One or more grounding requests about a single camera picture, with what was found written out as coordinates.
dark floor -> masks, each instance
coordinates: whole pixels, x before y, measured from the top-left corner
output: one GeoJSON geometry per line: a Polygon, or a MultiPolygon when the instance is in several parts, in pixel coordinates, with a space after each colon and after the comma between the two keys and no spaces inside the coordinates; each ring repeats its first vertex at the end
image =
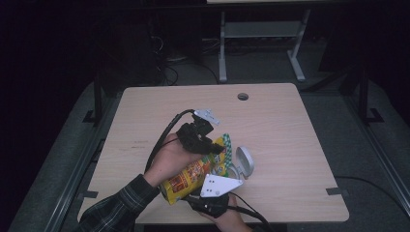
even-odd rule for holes
{"type": "MultiPolygon", "coordinates": [[[[5,0],[0,4],[0,94],[1,99],[7,100],[1,129],[4,210],[0,213],[0,231],[6,231],[13,218],[10,231],[45,231],[46,228],[56,231],[60,224],[63,231],[74,227],[81,197],[74,192],[75,198],[63,194],[76,189],[66,183],[81,177],[82,173],[75,172],[75,168],[84,160],[84,154],[93,153],[103,145],[121,99],[120,95],[104,96],[99,127],[83,123],[87,112],[94,109],[90,83],[95,68],[99,69],[90,62],[93,61],[90,54],[96,52],[93,36],[101,34],[93,34],[90,28],[104,30],[105,23],[111,23],[113,18],[78,11],[76,1],[73,2],[5,0]],[[56,210],[57,205],[71,200],[67,215],[64,207],[56,210]],[[59,218],[61,223],[53,224],[51,218],[59,218]]],[[[374,82],[369,86],[368,108],[376,108],[385,122],[364,127],[357,118],[357,91],[346,98],[337,90],[344,76],[315,93],[301,92],[325,155],[334,174],[339,176],[337,183],[347,192],[345,201],[351,217],[344,223],[292,223],[287,226],[288,231],[410,230],[408,215],[405,217],[387,194],[358,179],[372,181],[395,198],[398,193],[409,195],[410,46],[403,44],[408,42],[410,33],[402,26],[408,24],[408,3],[389,2],[377,8],[372,5],[371,11],[356,11],[364,20],[359,21],[364,31],[358,37],[364,43],[352,43],[356,48],[364,48],[367,65],[374,68],[369,70],[369,78],[374,82]],[[396,174],[399,182],[392,179],[396,174]]],[[[323,28],[317,28],[318,25],[332,24],[327,20],[329,15],[333,13],[313,16],[307,31],[320,31],[323,28]]],[[[207,26],[206,29],[218,29],[207,26]]],[[[336,31],[344,35],[345,29],[338,27],[336,31]]],[[[337,39],[351,42],[352,37],[338,35],[337,39]]],[[[209,47],[212,42],[204,44],[209,47]]],[[[329,72],[318,70],[324,49],[329,45],[327,40],[313,42],[312,34],[307,35],[298,55],[307,76],[303,83],[294,78],[286,57],[285,51],[292,44],[289,40],[232,41],[227,56],[228,84],[292,82],[303,90],[329,76],[329,72]]],[[[350,54],[352,49],[348,48],[334,46],[330,53],[350,54]]],[[[178,85],[217,84],[218,58],[214,50],[203,54],[201,65],[191,59],[179,61],[182,56],[177,51],[168,56],[174,61],[164,68],[167,80],[162,85],[174,81],[178,85]]],[[[92,162],[79,193],[87,189],[94,166],[92,162]]]]}
{"type": "MultiPolygon", "coordinates": [[[[329,75],[317,71],[326,41],[305,42],[298,57],[307,81],[298,82],[285,53],[291,44],[272,41],[271,47],[259,47],[253,52],[228,56],[228,84],[292,82],[301,90],[329,75]]],[[[214,76],[218,73],[217,57],[216,54],[205,56],[203,66],[190,60],[169,63],[173,70],[166,71],[168,81],[175,80],[177,73],[177,85],[217,84],[214,76]]],[[[350,219],[342,223],[290,223],[287,231],[409,231],[408,215],[389,198],[392,195],[397,200],[395,189],[380,159],[380,148],[374,146],[372,137],[380,141],[382,151],[400,174],[402,182],[408,186],[410,130],[390,105],[384,91],[372,82],[368,104],[380,112],[385,122],[365,127],[356,112],[357,93],[344,97],[337,90],[342,80],[343,77],[314,93],[301,93],[301,97],[337,183],[345,192],[350,219]],[[374,183],[389,195],[366,181],[374,183]]],[[[93,140],[96,146],[91,152],[94,152],[100,141],[104,140],[121,96],[103,98],[104,119],[97,128],[82,123],[87,111],[94,107],[93,98],[93,85],[90,85],[78,99],[62,128],[11,231],[44,230],[49,223],[48,219],[55,215],[52,209],[61,201],[59,196],[85,147],[93,140]],[[96,130],[101,130],[97,137],[93,136],[96,130]]],[[[67,215],[61,216],[64,218],[62,231],[71,231],[76,225],[76,215],[81,205],[78,194],[87,189],[94,166],[91,163],[67,215]]],[[[138,225],[135,230],[144,231],[144,228],[138,225]]]]}

hole in table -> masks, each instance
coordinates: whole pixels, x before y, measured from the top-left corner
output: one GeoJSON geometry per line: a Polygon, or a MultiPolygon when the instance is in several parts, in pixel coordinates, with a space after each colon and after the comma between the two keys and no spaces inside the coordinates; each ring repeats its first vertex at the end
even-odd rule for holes
{"type": "Polygon", "coordinates": [[[238,95],[238,99],[239,99],[240,101],[246,101],[247,99],[249,99],[249,95],[246,94],[246,93],[240,93],[240,94],[238,95]]]}

gray carpet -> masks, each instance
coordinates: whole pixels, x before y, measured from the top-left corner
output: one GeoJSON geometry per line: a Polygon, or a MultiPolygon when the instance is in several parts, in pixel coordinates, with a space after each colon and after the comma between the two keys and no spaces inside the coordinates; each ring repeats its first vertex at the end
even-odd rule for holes
{"type": "MultiPolygon", "coordinates": [[[[285,51],[289,47],[288,43],[274,43],[274,46],[268,49],[227,56],[228,83],[292,82],[299,89],[306,88],[328,75],[317,71],[325,45],[325,42],[303,43],[298,57],[307,77],[304,83],[295,79],[287,60],[285,51]]],[[[170,67],[178,73],[178,85],[216,84],[214,74],[218,74],[217,55],[205,56],[203,64],[205,66],[185,60],[170,64],[170,67]]],[[[173,70],[166,70],[166,73],[169,79],[176,78],[173,70]]],[[[353,101],[341,96],[337,92],[340,82],[341,80],[337,80],[317,93],[302,94],[307,113],[332,171],[336,176],[358,177],[371,181],[395,197],[395,191],[368,141],[366,131],[371,130],[379,139],[403,182],[408,186],[410,130],[391,107],[383,90],[374,84],[371,84],[369,89],[369,106],[377,108],[385,123],[364,128],[357,118],[355,107],[351,106],[357,96],[352,97],[353,101]]],[[[92,86],[89,86],[78,99],[20,208],[11,231],[44,231],[74,164],[82,159],[79,155],[90,142],[90,134],[96,130],[92,125],[82,123],[87,111],[93,109],[92,91],[92,86]]],[[[107,133],[119,100],[120,98],[104,98],[105,120],[101,125],[101,134],[107,133]]],[[[101,141],[104,137],[93,139],[101,141]]],[[[87,189],[94,165],[90,165],[79,192],[87,189]]],[[[288,231],[410,231],[409,217],[380,189],[352,179],[337,178],[337,183],[344,190],[350,219],[343,223],[291,223],[288,224],[288,231]]],[[[73,200],[65,216],[62,231],[71,231],[75,226],[80,203],[81,197],[73,200]]],[[[143,231],[143,227],[139,226],[136,230],[143,231]]]]}

yellow snack bag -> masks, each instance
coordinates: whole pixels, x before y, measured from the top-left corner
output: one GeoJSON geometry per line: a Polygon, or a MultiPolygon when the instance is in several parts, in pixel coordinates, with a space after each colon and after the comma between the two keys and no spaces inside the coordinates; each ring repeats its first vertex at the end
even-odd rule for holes
{"type": "Polygon", "coordinates": [[[225,149],[220,154],[210,154],[188,165],[180,174],[161,184],[161,193],[170,205],[175,204],[194,190],[202,187],[206,174],[227,176],[232,163],[232,148],[229,134],[217,138],[214,143],[225,149]]]}
{"type": "Polygon", "coordinates": [[[163,197],[170,205],[175,204],[192,191],[201,187],[206,174],[210,173],[211,161],[209,156],[188,165],[180,174],[161,184],[163,197]]]}

black device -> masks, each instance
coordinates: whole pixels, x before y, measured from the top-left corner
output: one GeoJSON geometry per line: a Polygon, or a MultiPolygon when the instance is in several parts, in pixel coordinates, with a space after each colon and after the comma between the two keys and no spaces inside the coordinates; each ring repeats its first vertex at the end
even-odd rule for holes
{"type": "MultiPolygon", "coordinates": [[[[163,131],[157,144],[154,146],[150,157],[148,158],[147,165],[145,167],[145,172],[150,168],[155,155],[162,147],[163,141],[168,136],[171,129],[175,124],[181,119],[181,117],[187,113],[192,114],[193,123],[185,123],[176,132],[178,139],[181,141],[184,149],[189,152],[208,155],[210,153],[219,154],[224,149],[219,144],[213,143],[212,140],[206,135],[210,133],[214,128],[207,121],[194,114],[193,109],[188,109],[180,114],[177,114],[175,118],[169,123],[166,129],[163,131]]],[[[220,197],[200,197],[200,188],[197,191],[192,192],[190,195],[184,197],[183,200],[187,201],[193,210],[197,212],[205,213],[211,217],[218,218],[223,215],[228,209],[235,210],[239,213],[247,214],[251,217],[258,218],[265,225],[266,231],[274,231],[269,222],[254,209],[248,210],[239,206],[233,207],[229,206],[229,195],[224,194],[220,197]]]]}
{"type": "Polygon", "coordinates": [[[219,197],[195,198],[191,194],[184,197],[183,200],[187,201],[193,210],[218,218],[228,209],[229,195],[224,194],[219,197]]]}

